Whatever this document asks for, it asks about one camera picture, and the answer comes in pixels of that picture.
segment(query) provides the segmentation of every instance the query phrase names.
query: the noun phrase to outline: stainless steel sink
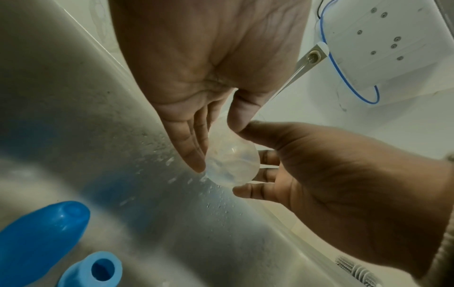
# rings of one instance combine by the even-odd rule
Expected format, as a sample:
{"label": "stainless steel sink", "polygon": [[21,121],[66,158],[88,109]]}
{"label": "stainless steel sink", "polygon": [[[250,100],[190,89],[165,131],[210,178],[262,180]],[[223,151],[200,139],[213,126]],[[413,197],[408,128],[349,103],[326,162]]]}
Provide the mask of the stainless steel sink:
{"label": "stainless steel sink", "polygon": [[119,286],[360,286],[256,202],[190,171],[130,74],[51,0],[0,1],[0,229],[78,200]]}

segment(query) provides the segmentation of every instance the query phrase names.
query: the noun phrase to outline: black cable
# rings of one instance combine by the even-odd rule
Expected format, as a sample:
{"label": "black cable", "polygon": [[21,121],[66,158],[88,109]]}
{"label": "black cable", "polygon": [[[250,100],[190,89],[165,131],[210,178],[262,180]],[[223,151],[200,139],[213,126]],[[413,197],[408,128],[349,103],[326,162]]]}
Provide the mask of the black cable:
{"label": "black cable", "polygon": [[320,5],[318,5],[318,8],[317,8],[317,17],[319,19],[320,19],[320,8],[322,7],[323,2],[325,2],[325,0],[320,1]]}

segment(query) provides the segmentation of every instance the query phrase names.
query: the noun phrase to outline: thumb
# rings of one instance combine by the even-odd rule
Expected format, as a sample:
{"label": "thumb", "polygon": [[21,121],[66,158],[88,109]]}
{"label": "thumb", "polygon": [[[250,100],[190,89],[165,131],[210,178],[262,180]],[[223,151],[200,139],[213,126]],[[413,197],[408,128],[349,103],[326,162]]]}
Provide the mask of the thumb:
{"label": "thumb", "polygon": [[228,111],[227,123],[229,128],[235,132],[244,129],[273,94],[274,92],[251,93],[245,90],[237,90]]}
{"label": "thumb", "polygon": [[253,143],[280,150],[308,135],[312,125],[295,122],[250,122],[238,135]]}

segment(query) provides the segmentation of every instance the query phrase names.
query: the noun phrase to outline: clear gel ball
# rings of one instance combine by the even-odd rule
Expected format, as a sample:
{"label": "clear gel ball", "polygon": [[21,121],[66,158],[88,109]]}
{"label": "clear gel ball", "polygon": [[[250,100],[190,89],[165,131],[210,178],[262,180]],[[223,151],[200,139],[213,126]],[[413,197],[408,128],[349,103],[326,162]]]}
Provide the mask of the clear gel ball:
{"label": "clear gel ball", "polygon": [[235,187],[248,183],[257,175],[260,157],[255,145],[230,130],[226,117],[213,123],[209,140],[205,162],[206,175],[211,181]]}

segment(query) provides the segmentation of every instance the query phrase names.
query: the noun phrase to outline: light blue cylinder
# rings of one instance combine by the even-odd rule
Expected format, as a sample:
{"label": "light blue cylinder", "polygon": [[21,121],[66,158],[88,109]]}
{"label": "light blue cylinder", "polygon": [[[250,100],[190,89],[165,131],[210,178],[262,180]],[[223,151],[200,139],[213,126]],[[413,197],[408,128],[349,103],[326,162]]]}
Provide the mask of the light blue cylinder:
{"label": "light blue cylinder", "polygon": [[122,274],[121,261],[110,252],[100,251],[69,267],[57,287],[116,287]]}

